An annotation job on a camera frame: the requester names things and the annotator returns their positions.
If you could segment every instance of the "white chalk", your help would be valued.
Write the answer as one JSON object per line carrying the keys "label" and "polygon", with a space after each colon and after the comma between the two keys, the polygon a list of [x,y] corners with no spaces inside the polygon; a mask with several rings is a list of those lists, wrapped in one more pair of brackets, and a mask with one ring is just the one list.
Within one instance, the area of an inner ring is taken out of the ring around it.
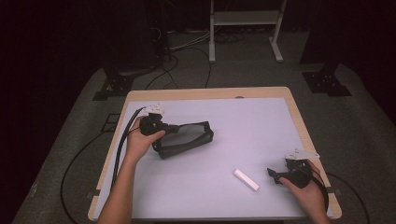
{"label": "white chalk", "polygon": [[238,179],[242,180],[242,182],[244,182],[248,187],[250,187],[251,189],[253,189],[254,191],[259,189],[259,185],[256,184],[256,182],[254,182],[252,179],[250,179],[247,175],[245,175],[242,171],[240,171],[239,169],[236,169],[233,174],[238,177]]}

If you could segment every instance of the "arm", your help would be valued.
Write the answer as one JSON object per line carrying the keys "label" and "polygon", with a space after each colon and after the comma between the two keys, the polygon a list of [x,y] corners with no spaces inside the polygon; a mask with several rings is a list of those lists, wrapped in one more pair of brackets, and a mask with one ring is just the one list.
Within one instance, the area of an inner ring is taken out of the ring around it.
{"label": "arm", "polygon": [[[320,170],[314,165],[314,163],[311,161],[308,162],[311,165],[312,170],[320,174]],[[319,176],[315,172],[314,177],[319,179]],[[330,223],[326,214],[323,195],[319,186],[314,181],[311,180],[303,189],[299,189],[284,177],[279,178],[279,181],[294,194],[300,203],[300,206],[304,209],[313,223]]]}
{"label": "arm", "polygon": [[[137,118],[131,130],[139,127]],[[134,194],[134,171],[139,160],[149,150],[149,146],[165,135],[164,131],[145,136],[139,130],[128,135],[127,150],[122,162],[119,175],[114,183],[98,223],[130,223],[132,218],[132,201]]]}

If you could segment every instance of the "wire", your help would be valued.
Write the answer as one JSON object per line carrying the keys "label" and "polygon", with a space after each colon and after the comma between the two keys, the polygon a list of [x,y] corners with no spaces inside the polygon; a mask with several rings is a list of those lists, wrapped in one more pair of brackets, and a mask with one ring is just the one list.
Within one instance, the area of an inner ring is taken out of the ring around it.
{"label": "wire", "polygon": [[157,27],[150,27],[150,29],[151,30],[156,30],[156,31],[158,31],[158,38],[157,38],[157,40],[153,40],[154,42],[157,42],[157,41],[159,41],[160,39],[161,39],[161,35],[162,35],[162,33],[161,33],[161,30],[160,29],[158,29]]}
{"label": "wire", "polygon": [[150,83],[146,86],[145,90],[148,90],[148,89],[149,89],[149,86],[150,86],[155,80],[157,80],[159,77],[162,77],[162,76],[165,75],[165,74],[169,74],[169,76],[172,78],[172,76],[170,75],[169,72],[172,71],[172,70],[174,70],[174,69],[177,67],[177,65],[178,65],[178,58],[177,58],[176,56],[172,55],[172,54],[170,54],[170,56],[171,56],[172,58],[176,59],[175,65],[173,65],[173,66],[171,67],[171,69],[169,69],[169,70],[165,70],[165,69],[164,69],[165,72],[159,74],[159,75],[156,76],[154,79],[152,79],[152,80],[150,81]]}
{"label": "wire", "polygon": [[[206,88],[207,88],[207,84],[209,83],[209,79],[210,79],[211,72],[212,72],[212,64],[211,64],[210,61],[209,61],[209,56],[208,56],[207,53],[206,53],[204,50],[202,50],[202,49],[198,49],[198,48],[184,48],[184,49],[195,49],[195,50],[199,50],[199,51],[201,51],[201,52],[206,56],[206,58],[207,58],[207,63],[209,64],[209,72],[208,72],[208,74],[207,74],[207,78],[206,78],[206,82],[205,82],[205,89],[206,89]],[[181,51],[181,50],[184,50],[184,49],[177,49],[177,50],[174,50],[174,52]]]}
{"label": "wire", "polygon": [[176,88],[178,89],[178,85],[176,84],[175,80],[173,79],[172,75],[169,73],[170,71],[166,70],[165,67],[162,65],[163,67],[163,71],[165,71],[169,77],[172,79],[173,83],[175,83]]}
{"label": "wire", "polygon": [[346,184],[346,185],[352,190],[352,192],[356,195],[356,197],[358,197],[359,201],[361,202],[361,206],[363,207],[364,215],[366,216],[367,223],[370,224],[369,212],[367,211],[367,207],[366,207],[366,205],[364,204],[364,201],[363,201],[363,199],[361,198],[361,196],[359,195],[359,193],[358,193],[348,182],[346,182],[346,181],[345,181],[343,178],[341,178],[340,176],[334,175],[334,174],[329,173],[329,172],[326,172],[326,175],[332,176],[332,177],[334,177],[334,178],[340,180],[341,182],[343,182],[344,184]]}
{"label": "wire", "polygon": [[136,119],[137,115],[140,113],[140,111],[142,111],[143,108],[145,108],[145,107],[141,107],[134,112],[134,114],[129,119],[129,122],[126,125],[125,130],[122,134],[122,137],[121,137],[121,140],[119,143],[119,147],[117,149],[116,160],[114,162],[113,178],[111,180],[110,190],[113,188],[114,183],[116,182],[116,179],[117,179],[118,172],[119,172],[119,163],[120,163],[120,154],[121,154],[121,150],[122,150],[122,145],[123,145],[125,139],[128,137],[129,129],[131,128],[134,120]]}
{"label": "wire", "polygon": [[140,127],[137,127],[137,128],[132,129],[131,131],[128,132],[128,135],[129,135],[131,132],[138,130],[139,128],[140,128]]}
{"label": "wire", "polygon": [[96,135],[91,141],[89,141],[87,144],[85,144],[85,146],[76,154],[76,156],[70,161],[69,165],[66,168],[66,171],[64,172],[64,176],[62,178],[62,182],[61,182],[61,203],[62,203],[62,207],[64,209],[64,212],[66,213],[67,217],[75,224],[77,224],[77,222],[72,218],[72,216],[70,215],[69,211],[67,210],[66,204],[64,202],[64,180],[66,179],[67,173],[69,172],[70,167],[72,166],[72,164],[74,163],[74,161],[76,160],[76,158],[81,154],[81,152],[83,152],[92,142],[94,142],[96,139],[98,139],[100,136],[102,136],[102,134],[104,133],[108,133],[108,131],[112,130],[115,126],[110,127],[109,129],[105,130],[104,132],[100,132],[98,135]]}

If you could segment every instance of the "floor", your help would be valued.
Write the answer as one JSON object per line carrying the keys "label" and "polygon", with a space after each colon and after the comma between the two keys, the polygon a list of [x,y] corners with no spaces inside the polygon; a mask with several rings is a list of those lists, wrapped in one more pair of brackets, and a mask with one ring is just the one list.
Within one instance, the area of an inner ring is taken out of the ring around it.
{"label": "floor", "polygon": [[[321,65],[299,64],[308,32],[280,33],[278,45],[283,63],[275,60],[268,43],[270,34],[230,36],[239,41],[217,44],[217,61],[213,64],[209,64],[205,54],[198,50],[207,53],[207,42],[194,46],[198,49],[174,52],[178,64],[170,73],[175,82],[163,75],[148,86],[163,73],[162,69],[157,69],[136,78],[132,90],[204,88],[206,82],[208,88],[288,87],[326,171],[353,186],[373,223],[393,223],[396,219],[395,126],[364,88],[359,76],[343,65],[338,67],[335,75],[352,96],[329,97],[309,90],[302,72],[317,71]],[[172,46],[196,37],[191,34],[170,36]],[[169,70],[175,64],[175,59],[165,60],[163,66]],[[113,136],[113,133],[101,133],[101,130],[109,114],[120,113],[125,100],[125,97],[92,100],[105,79],[103,70],[92,74],[14,223],[72,223],[62,206],[62,183],[69,216],[77,223],[91,223],[87,218],[88,209]],[[342,217],[332,223],[365,223],[361,203],[352,190],[336,178],[330,177],[330,181],[341,192],[337,199],[343,210]]]}

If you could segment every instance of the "metal shelf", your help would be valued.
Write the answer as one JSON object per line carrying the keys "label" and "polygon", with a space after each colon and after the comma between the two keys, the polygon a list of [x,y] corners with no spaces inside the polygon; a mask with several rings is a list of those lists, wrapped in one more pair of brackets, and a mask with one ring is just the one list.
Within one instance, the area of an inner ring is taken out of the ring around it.
{"label": "metal shelf", "polygon": [[278,15],[278,10],[215,12],[214,25],[276,24]]}

